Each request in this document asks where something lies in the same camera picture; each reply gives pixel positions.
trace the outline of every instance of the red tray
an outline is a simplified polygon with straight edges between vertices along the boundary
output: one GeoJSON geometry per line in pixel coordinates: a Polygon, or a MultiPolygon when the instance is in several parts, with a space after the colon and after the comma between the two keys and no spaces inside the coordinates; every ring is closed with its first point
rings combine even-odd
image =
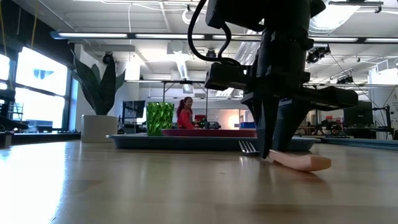
{"type": "Polygon", "coordinates": [[[163,136],[255,138],[255,130],[162,129],[163,136]]]}

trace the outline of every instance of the woman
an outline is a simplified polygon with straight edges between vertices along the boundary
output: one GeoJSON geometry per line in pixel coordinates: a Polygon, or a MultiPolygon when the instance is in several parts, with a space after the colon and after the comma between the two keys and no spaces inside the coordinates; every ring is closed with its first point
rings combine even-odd
{"type": "Polygon", "coordinates": [[[178,128],[195,129],[194,125],[192,125],[192,103],[193,100],[190,97],[185,97],[180,101],[180,106],[177,109],[178,128]]]}

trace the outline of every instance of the white planter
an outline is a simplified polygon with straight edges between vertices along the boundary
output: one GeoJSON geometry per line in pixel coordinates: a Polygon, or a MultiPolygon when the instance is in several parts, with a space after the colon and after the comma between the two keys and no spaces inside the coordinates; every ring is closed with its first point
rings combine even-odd
{"type": "Polygon", "coordinates": [[[118,133],[118,118],[104,115],[83,115],[81,126],[82,142],[112,142],[106,136],[118,133]]]}

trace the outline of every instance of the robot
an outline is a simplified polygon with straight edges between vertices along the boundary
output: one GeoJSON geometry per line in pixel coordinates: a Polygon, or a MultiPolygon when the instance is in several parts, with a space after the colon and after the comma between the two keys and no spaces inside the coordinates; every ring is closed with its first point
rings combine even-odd
{"type": "Polygon", "coordinates": [[[226,43],[217,58],[201,55],[193,44],[192,33],[201,0],[188,28],[188,44],[200,59],[214,62],[207,73],[205,86],[213,90],[229,87],[244,91],[241,103],[247,105],[256,122],[257,147],[266,158],[270,149],[285,152],[294,132],[310,110],[331,111],[356,106],[353,90],[329,86],[305,88],[310,73],[305,72],[306,53],[314,40],[308,38],[310,19],[326,6],[321,0],[209,0],[206,23],[223,29],[226,43]],[[256,59],[247,71],[222,51],[231,41],[226,22],[262,32],[256,59]]]}

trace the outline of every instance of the green patterned container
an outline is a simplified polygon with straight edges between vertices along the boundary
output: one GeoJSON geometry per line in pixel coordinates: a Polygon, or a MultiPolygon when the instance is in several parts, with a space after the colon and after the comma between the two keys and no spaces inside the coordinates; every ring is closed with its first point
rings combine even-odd
{"type": "Polygon", "coordinates": [[[164,102],[147,103],[147,134],[161,136],[162,129],[173,126],[174,104],[164,102]]]}

